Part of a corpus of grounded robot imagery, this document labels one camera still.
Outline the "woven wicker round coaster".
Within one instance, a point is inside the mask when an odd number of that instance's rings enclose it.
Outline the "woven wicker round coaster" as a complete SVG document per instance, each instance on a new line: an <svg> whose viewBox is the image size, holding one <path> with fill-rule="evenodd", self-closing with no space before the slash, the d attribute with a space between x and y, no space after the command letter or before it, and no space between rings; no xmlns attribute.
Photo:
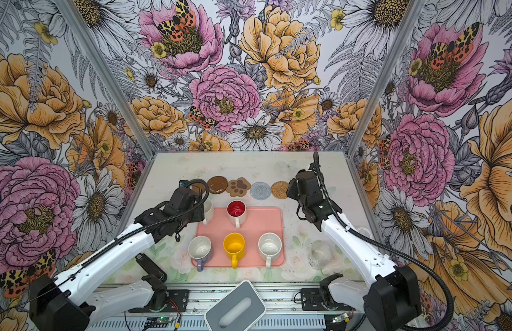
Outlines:
<svg viewBox="0 0 512 331"><path fill-rule="evenodd" d="M287 199L287 190L289 183L285 181L277 181L271 186L271 194L277 199Z"/></svg>

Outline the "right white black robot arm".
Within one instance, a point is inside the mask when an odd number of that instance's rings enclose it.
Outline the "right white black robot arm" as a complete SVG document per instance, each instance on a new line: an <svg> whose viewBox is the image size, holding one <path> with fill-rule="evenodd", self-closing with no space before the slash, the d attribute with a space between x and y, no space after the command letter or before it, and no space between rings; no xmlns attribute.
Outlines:
<svg viewBox="0 0 512 331"><path fill-rule="evenodd" d="M420 287L410 266L399 267L390 258L397 255L419 267L440 286L446 311L431 330L443 330L454 314L454 298L443 279L412 256L360 234L343 210L330 198L319 164L318 152L306 170L289 182L288 198L297 202L296 214L313 224L340 248L361 274L364 285L354 285L340 273L319 283L319 296L327 308L341 304L363 313L375 330L412 330L410 322L422 315Z"/></svg>

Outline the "white mug red inside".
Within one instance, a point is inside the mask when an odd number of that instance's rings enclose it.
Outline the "white mug red inside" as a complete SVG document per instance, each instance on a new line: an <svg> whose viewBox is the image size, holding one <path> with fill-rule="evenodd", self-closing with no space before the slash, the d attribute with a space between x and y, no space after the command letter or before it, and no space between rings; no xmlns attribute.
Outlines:
<svg viewBox="0 0 512 331"><path fill-rule="evenodd" d="M242 224L247 220L248 210L243 201L231 201L231 203L226 207L226 212L229 221L236 227L236 229L240 229Z"/></svg>

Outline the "glossy brown round coaster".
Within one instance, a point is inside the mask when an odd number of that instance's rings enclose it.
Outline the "glossy brown round coaster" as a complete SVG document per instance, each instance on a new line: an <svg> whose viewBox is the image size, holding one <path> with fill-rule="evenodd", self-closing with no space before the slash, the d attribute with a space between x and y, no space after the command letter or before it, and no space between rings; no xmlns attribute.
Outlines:
<svg viewBox="0 0 512 331"><path fill-rule="evenodd" d="M228 180L223 176L214 176L207 181L211 194L221 194L228 188Z"/></svg>

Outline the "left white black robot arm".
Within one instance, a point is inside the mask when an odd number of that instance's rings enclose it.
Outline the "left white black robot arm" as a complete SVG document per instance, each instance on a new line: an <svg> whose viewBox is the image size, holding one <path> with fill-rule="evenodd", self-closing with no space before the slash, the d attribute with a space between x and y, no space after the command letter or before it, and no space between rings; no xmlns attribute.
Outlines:
<svg viewBox="0 0 512 331"><path fill-rule="evenodd" d="M38 330L86 330L134 308L162 310L166 286L154 274L131 285L97 292L109 276L165 237L180 240L190 223L204 220L210 189L202 179L181 180L168 201L144 211L121 234L76 266L28 287L29 317Z"/></svg>

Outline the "brown paw print coaster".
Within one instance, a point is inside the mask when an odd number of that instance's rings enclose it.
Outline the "brown paw print coaster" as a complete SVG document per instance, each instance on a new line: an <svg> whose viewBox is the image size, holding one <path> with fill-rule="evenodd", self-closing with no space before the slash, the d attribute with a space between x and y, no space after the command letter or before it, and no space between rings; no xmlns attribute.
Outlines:
<svg viewBox="0 0 512 331"><path fill-rule="evenodd" d="M226 191L231 197L244 197L250 189L251 184L244 177L240 177L230 180Z"/></svg>

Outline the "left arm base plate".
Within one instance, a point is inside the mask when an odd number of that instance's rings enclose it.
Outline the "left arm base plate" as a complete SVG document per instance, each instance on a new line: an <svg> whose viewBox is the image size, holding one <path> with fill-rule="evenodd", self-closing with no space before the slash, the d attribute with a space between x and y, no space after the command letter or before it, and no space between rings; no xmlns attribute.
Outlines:
<svg viewBox="0 0 512 331"><path fill-rule="evenodd" d="M130 309L130 313L184 313L188 303L188 290L157 291L142 308Z"/></svg>

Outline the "white mug off tray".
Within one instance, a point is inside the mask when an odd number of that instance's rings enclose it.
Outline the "white mug off tray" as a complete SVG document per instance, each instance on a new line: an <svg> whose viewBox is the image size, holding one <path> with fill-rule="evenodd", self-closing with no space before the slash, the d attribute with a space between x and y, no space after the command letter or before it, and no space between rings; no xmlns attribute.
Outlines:
<svg viewBox="0 0 512 331"><path fill-rule="evenodd" d="M208 225L213 220L213 218L215 216L215 208L214 208L213 202L210 199L205 201L203 207L204 207L204 219L203 219L202 223L204 225Z"/></svg>

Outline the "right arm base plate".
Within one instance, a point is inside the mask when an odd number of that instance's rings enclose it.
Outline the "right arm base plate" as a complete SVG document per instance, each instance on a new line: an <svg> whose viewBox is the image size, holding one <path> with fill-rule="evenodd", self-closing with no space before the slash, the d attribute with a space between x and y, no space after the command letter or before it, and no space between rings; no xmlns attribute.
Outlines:
<svg viewBox="0 0 512 331"><path fill-rule="evenodd" d="M302 288L300 290L300 300L295 302L302 305L303 311L352 310L351 306L324 299L319 288Z"/></svg>

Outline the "grey blue round coaster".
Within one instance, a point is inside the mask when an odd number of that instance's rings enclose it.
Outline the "grey blue round coaster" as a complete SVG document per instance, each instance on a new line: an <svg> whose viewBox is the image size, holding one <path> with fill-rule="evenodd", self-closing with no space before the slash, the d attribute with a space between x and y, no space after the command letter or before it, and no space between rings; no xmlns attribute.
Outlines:
<svg viewBox="0 0 512 331"><path fill-rule="evenodd" d="M251 186L250 195L258 201L263 201L271 196L271 186L264 182L256 182Z"/></svg>

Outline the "matte brown round coaster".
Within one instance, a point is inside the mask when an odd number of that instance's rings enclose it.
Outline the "matte brown round coaster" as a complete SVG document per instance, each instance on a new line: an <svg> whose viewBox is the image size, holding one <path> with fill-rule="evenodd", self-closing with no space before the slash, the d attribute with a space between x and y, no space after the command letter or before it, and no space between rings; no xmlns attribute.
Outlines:
<svg viewBox="0 0 512 331"><path fill-rule="evenodd" d="M191 186L191 189L194 190L199 195L204 195L206 193L206 186L201 182L194 183Z"/></svg>

